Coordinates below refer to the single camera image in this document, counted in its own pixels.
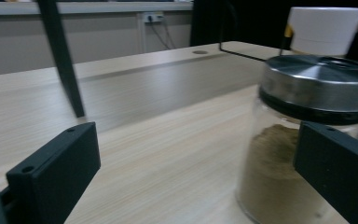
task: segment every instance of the cable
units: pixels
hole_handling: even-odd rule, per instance
[[[229,0],[226,2],[226,7],[228,8],[228,11],[230,15],[232,16],[232,19],[234,20],[234,39],[238,39],[238,32],[240,30],[240,18],[238,17],[237,10],[235,7],[231,4]]]
[[[150,27],[152,28],[153,32],[156,34],[156,36],[158,37],[159,41],[161,42],[162,45],[164,45],[164,47],[166,49],[171,49],[165,42],[164,40],[162,40],[161,36],[158,34],[158,32],[156,31],[154,25],[153,25],[153,18],[151,16],[148,16],[147,19],[150,21]]]
[[[173,43],[173,40],[172,40],[172,38],[171,38],[170,31],[168,30],[167,21],[166,21],[165,19],[162,19],[162,24],[164,25],[165,34],[167,35],[168,40],[171,41],[171,44],[172,44],[173,48],[176,49],[176,46],[175,46],[175,44]]]

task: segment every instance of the light gray wall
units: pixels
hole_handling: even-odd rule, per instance
[[[191,11],[164,15],[175,46],[188,47]],[[164,50],[140,18],[137,12],[63,15],[74,63]],[[156,23],[155,27],[165,37],[163,26]],[[51,66],[48,41],[37,15],[0,16],[0,74]]]

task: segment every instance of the black metal rod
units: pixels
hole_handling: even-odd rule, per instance
[[[285,46],[286,46],[286,37],[283,37],[282,43],[281,43],[281,48],[279,49],[279,56],[283,55],[283,49]]]
[[[248,59],[252,59],[252,60],[257,60],[257,61],[260,61],[260,62],[265,62],[266,60],[265,59],[261,59],[261,58],[256,58],[254,56],[250,56],[250,55],[246,55],[246,54],[241,54],[241,53],[238,53],[238,52],[234,52],[234,51],[230,51],[230,50],[227,50],[227,49],[223,49],[223,39],[224,39],[224,27],[225,27],[225,18],[226,18],[226,13],[227,13],[227,7],[229,7],[229,2],[226,2],[226,4],[223,7],[223,10],[220,14],[220,27],[219,27],[219,50],[220,51],[223,51],[225,53],[230,53],[230,54],[234,54],[234,55],[237,55],[237,56],[241,56],[241,57],[244,57],[244,58],[248,58]]]
[[[37,0],[40,15],[48,36],[54,62],[57,66],[61,83],[75,114],[84,117],[85,112],[77,86],[75,70],[62,28],[62,20],[55,0]]]

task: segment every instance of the metal jar lid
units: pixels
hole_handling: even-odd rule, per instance
[[[270,58],[259,94],[267,105],[297,119],[358,123],[358,62],[313,55]]]

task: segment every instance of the power socket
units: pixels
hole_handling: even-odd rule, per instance
[[[161,22],[164,19],[164,14],[162,11],[144,12],[144,23],[150,22],[149,17],[152,22]]]

